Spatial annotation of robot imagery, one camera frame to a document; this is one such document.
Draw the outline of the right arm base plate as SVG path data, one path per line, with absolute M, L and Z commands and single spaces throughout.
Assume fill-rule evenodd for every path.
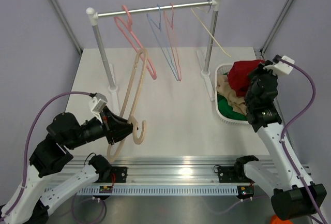
M 214 172 L 218 175 L 220 183 L 254 183 L 244 174 L 243 169 L 234 166 L 216 166 Z

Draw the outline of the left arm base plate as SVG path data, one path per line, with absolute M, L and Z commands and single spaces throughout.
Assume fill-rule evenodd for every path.
M 103 183 L 126 183 L 127 172 L 127 167 L 114 166 L 112 167 L 109 176 L 103 181 Z

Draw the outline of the red t shirt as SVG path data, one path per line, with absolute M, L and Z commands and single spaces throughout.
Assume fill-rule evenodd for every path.
M 233 63 L 227 76 L 229 86 L 235 91 L 237 97 L 245 97 L 250 85 L 248 75 L 263 62 L 263 60 L 255 59 L 251 61 L 236 61 Z

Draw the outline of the blue wire hanger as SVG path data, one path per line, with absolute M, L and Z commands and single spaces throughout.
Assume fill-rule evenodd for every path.
M 165 28 L 162 28 L 162 24 L 161 24 L 162 16 L 164 17 L 164 20 L 166 20 L 164 15 L 165 12 L 161 11 L 159 5 L 157 5 L 157 8 L 159 12 L 158 24 L 150 17 L 148 13 L 146 14 L 147 20 L 173 75 L 175 76 L 177 81 L 181 81 L 182 80 L 181 68 L 180 68 L 180 64 L 178 64 L 175 60 L 175 55 L 173 52 L 173 46 L 171 44 L 171 37 L 168 31 L 168 27 L 165 25 Z

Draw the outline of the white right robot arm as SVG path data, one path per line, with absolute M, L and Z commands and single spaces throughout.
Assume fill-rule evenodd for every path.
M 266 146 L 278 171 L 272 174 L 253 156 L 238 158 L 234 168 L 239 181 L 251 179 L 270 197 L 273 210 L 281 220 L 321 215 L 327 195 L 323 184 L 315 184 L 296 157 L 287 137 L 274 99 L 278 95 L 277 67 L 270 61 L 260 63 L 249 73 L 245 96 L 248 123 Z

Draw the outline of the pink wire hanger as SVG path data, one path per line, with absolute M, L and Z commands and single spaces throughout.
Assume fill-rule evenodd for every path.
M 174 5 L 173 3 L 170 3 L 171 6 L 171 19 L 169 19 L 166 11 L 163 12 L 163 18 L 164 18 L 164 22 L 165 22 L 165 28 L 166 28 L 166 32 L 167 32 L 167 37 L 168 37 L 168 41 L 170 44 L 170 49 L 171 49 L 171 53 L 173 56 L 173 60 L 174 60 L 174 66 L 175 66 L 175 70 L 177 72 L 177 76 L 178 76 L 178 81 L 182 81 L 182 69 L 180 66 L 180 59 L 179 59 L 179 53 L 178 53 L 178 49 L 177 49 L 177 38 L 176 38 L 176 32 L 175 32 L 175 28 L 174 28 Z

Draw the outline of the green t shirt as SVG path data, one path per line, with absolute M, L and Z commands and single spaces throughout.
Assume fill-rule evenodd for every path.
M 217 94 L 217 108 L 221 113 L 221 115 L 235 121 L 247 121 L 246 115 L 242 115 L 237 112 L 234 112 L 233 108 L 228 105 L 227 100 L 223 96 L 219 95 L 217 92 L 216 94 Z

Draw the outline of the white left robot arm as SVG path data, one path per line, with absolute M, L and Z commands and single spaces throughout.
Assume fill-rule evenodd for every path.
M 111 179 L 112 166 L 102 155 L 93 156 L 80 171 L 51 190 L 45 189 L 64 166 L 73 159 L 70 150 L 105 137 L 115 144 L 132 134 L 133 124 L 104 107 L 100 119 L 93 117 L 79 124 L 69 112 L 57 115 L 47 127 L 47 136 L 32 153 L 21 185 L 10 201 L 1 206 L 5 223 L 46 223 L 64 201 L 81 188 Z

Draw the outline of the beige t shirt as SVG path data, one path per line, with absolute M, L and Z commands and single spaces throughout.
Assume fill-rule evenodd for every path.
M 242 115 L 246 115 L 246 104 L 244 97 L 239 97 L 236 95 L 235 90 L 233 90 L 228 82 L 227 75 L 218 75 L 216 79 L 216 92 L 223 96 L 228 105 L 233 108 L 234 112 Z

